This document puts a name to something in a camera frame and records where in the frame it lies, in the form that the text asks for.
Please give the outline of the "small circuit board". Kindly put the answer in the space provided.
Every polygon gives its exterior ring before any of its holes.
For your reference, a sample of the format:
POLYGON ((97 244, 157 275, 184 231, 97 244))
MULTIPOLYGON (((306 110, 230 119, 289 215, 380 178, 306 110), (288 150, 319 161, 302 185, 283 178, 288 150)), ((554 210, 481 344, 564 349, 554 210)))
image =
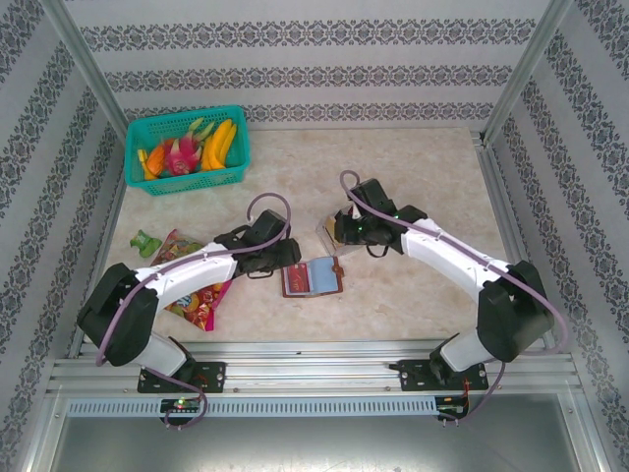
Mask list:
POLYGON ((177 398, 162 399, 160 403, 160 412, 166 414, 168 412, 181 414, 197 414, 200 412, 201 402, 196 398, 177 398))
POLYGON ((436 410, 440 420, 461 420, 469 413, 470 402, 468 396, 439 396, 435 399, 436 410))

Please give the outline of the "right small circuit board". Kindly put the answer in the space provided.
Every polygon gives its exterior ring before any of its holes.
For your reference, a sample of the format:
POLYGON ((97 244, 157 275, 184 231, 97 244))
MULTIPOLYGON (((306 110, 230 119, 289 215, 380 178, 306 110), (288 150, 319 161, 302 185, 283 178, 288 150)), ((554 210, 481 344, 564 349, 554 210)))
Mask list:
POLYGON ((470 402, 468 396, 439 396, 435 399, 436 410, 440 420, 461 420, 469 413, 470 402))

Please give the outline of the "yellow banana bunch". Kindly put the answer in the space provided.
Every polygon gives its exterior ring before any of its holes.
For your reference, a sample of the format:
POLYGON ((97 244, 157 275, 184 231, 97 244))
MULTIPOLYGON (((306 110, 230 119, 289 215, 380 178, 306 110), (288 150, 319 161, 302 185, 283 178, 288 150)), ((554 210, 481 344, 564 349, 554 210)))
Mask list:
POLYGON ((200 160, 202 171, 224 170, 226 156, 233 143, 237 126, 231 119, 223 121, 211 138, 205 143, 200 160))

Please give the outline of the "teal plastic basket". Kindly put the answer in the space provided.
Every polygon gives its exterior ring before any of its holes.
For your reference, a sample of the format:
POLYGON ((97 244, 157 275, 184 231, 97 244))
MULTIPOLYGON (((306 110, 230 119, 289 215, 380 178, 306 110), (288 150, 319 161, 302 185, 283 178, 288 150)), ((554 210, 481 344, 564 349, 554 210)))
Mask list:
POLYGON ((165 196, 221 185, 236 184, 245 177, 251 163, 251 148, 245 113, 237 105, 166 113, 137 119, 130 123, 125 146, 125 179, 130 187, 139 188, 152 196, 165 196), (189 126, 201 118, 204 125, 219 125, 230 119, 236 125, 234 141, 226 155, 224 170, 200 171, 172 176, 165 172, 155 180, 146 180, 138 158, 140 149, 151 151, 161 142, 179 138, 189 126))

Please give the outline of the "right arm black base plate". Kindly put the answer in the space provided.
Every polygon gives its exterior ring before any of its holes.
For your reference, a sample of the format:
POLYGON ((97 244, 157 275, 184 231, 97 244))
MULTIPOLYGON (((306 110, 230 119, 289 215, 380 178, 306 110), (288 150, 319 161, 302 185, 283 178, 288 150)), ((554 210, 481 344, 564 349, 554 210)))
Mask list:
POLYGON ((446 391, 488 389, 486 366, 473 365, 462 372, 453 371, 437 360, 407 359, 389 364, 388 369, 398 374, 403 391, 446 391))

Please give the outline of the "pink dragon fruit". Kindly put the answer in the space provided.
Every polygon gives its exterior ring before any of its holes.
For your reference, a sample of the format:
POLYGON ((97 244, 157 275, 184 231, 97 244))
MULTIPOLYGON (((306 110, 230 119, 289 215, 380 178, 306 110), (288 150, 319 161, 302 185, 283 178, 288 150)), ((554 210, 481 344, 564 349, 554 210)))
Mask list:
POLYGON ((180 139, 168 139, 163 143, 165 168, 172 176, 194 173, 200 165, 202 148, 189 132, 180 139))

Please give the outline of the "brown leather card holder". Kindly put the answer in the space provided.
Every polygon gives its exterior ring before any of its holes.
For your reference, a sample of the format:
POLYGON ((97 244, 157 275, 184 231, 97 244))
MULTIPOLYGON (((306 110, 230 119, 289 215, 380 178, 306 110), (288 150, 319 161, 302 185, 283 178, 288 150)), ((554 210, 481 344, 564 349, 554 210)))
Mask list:
POLYGON ((344 269, 336 257, 316 258, 306 263, 309 268, 311 291, 305 294, 291 295, 287 292, 285 271, 281 271, 282 296, 284 298, 316 298, 343 292, 344 269))

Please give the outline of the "clear acrylic card stand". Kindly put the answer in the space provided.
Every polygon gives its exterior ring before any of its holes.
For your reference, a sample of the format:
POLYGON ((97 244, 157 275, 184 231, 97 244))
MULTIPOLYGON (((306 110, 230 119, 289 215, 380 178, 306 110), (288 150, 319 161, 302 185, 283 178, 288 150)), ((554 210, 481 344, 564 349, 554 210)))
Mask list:
POLYGON ((364 249, 361 245, 345 245, 335 239, 334 236, 335 214, 330 213, 322 218, 315 229, 325 252, 330 257, 340 258, 364 249))

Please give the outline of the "aluminium rail frame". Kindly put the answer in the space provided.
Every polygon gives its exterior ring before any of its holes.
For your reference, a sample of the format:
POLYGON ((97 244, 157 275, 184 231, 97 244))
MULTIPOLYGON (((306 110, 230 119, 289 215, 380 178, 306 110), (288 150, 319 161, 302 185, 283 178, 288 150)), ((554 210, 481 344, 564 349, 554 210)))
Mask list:
MULTIPOLYGON (((391 364, 421 359, 437 346, 435 340, 339 342, 190 342, 187 349, 199 361, 226 365, 226 396, 375 396, 400 392, 391 364)), ((510 363, 500 377, 495 364, 487 376, 499 394, 565 393, 583 389, 569 354, 534 354, 510 363)), ((131 397, 137 395, 140 368, 96 366, 96 349, 86 343, 74 359, 54 362, 45 392, 62 397, 131 397)))

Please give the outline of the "colourful candy bag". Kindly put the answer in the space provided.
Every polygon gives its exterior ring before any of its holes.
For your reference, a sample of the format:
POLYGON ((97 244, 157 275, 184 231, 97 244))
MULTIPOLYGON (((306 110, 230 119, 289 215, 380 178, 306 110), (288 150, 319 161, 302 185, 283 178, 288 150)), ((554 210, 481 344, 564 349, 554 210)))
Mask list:
MULTIPOLYGON (((157 266, 179 259, 201 247, 202 243, 198 240, 184 235, 178 229, 173 229, 167 235, 151 264, 157 266)), ((213 331, 217 308, 231 284, 232 282, 228 281, 206 286, 169 304, 165 310, 203 331, 213 331)))

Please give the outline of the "orange fruit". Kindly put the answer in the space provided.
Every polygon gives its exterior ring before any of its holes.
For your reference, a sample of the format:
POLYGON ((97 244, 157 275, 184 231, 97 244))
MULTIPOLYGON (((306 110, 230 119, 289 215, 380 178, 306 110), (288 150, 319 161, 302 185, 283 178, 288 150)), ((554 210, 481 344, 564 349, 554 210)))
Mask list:
POLYGON ((165 150, 163 146, 155 147, 144 155, 143 170, 145 180, 155 180, 165 167, 165 150))

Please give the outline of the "aluminium corner post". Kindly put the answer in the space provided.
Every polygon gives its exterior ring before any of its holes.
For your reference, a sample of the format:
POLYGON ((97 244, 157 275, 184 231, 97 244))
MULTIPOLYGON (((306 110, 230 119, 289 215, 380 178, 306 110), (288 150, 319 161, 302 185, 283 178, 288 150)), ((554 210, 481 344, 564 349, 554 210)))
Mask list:
POLYGON ((65 43, 87 85, 93 91, 119 140, 124 143, 129 121, 91 53, 64 0, 39 0, 52 26, 65 43))
POLYGON ((574 0, 549 0, 524 53, 495 104, 485 128, 480 133, 483 147, 486 148, 495 140, 573 2, 574 0))

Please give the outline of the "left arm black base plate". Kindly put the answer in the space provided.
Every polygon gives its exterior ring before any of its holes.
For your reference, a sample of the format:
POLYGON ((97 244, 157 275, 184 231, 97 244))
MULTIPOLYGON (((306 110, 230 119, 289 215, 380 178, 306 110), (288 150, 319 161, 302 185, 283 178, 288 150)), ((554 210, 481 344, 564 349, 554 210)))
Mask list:
MULTIPOLYGON (((180 383, 189 384, 204 393, 222 393, 225 371, 226 364, 223 362, 187 362, 179 371, 171 375, 171 378, 180 383)), ((174 383, 170 379, 163 379, 145 368, 140 370, 137 390, 139 393, 194 392, 189 387, 174 383)))

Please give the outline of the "green crumpled wrapper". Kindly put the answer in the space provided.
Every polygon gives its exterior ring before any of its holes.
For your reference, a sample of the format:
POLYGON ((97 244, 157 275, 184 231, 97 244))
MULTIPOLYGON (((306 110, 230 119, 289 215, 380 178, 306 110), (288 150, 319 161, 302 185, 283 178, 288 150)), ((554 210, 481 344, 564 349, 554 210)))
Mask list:
POLYGON ((158 238, 146 234, 139 230, 137 234, 130 240, 130 246, 139 250, 139 255, 143 259, 149 258, 162 245, 162 241, 158 238))

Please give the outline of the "red credit card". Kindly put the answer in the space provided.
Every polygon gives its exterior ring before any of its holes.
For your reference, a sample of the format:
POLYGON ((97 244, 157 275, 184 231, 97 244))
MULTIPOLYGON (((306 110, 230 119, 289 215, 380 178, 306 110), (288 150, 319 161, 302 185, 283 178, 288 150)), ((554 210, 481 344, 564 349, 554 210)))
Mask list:
POLYGON ((291 295, 311 291, 309 268, 306 263, 290 265, 285 271, 287 292, 291 295))

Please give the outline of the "left small circuit board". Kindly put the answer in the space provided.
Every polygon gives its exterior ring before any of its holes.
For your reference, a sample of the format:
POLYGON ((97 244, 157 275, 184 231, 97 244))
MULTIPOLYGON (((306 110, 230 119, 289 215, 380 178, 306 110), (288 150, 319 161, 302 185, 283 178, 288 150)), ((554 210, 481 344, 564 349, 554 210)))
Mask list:
POLYGON ((201 402, 196 398, 177 398, 162 399, 160 403, 160 412, 166 414, 168 412, 181 414, 197 414, 200 412, 201 402))

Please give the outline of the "grey metal sheet panel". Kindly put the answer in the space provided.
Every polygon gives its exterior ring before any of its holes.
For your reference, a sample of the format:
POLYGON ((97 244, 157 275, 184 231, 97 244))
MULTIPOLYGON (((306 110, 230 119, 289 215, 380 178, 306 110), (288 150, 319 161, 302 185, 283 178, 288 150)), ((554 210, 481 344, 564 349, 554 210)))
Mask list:
POLYGON ((67 418, 31 472, 608 472, 559 420, 442 426, 422 417, 67 418))

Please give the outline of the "aluminium side rail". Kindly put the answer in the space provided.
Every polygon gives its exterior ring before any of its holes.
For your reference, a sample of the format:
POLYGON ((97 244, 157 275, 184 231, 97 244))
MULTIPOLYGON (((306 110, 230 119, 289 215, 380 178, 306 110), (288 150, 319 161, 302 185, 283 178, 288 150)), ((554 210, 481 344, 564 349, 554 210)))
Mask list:
MULTIPOLYGON (((496 163, 492 149, 475 146, 480 168, 486 184, 487 194, 495 216, 495 221, 503 243, 507 261, 518 263, 531 262, 525 242, 522 238, 517 216, 513 210, 507 188, 504 184, 499 166, 496 163)), ((552 354, 562 354, 564 349, 558 347, 556 330, 559 322, 555 322, 552 329, 547 330, 542 338, 521 354, 521 357, 542 357, 552 354)))
POLYGON ((83 334, 78 328, 78 313, 89 297, 94 285, 98 282, 103 271, 115 221, 125 191, 124 183, 124 148, 118 144, 112 150, 107 160, 107 172, 99 189, 98 200, 91 211, 89 227, 82 245, 81 265, 78 265, 73 275, 81 291, 77 295, 68 296, 68 309, 71 322, 71 333, 68 338, 65 358, 74 358, 81 350, 83 334))

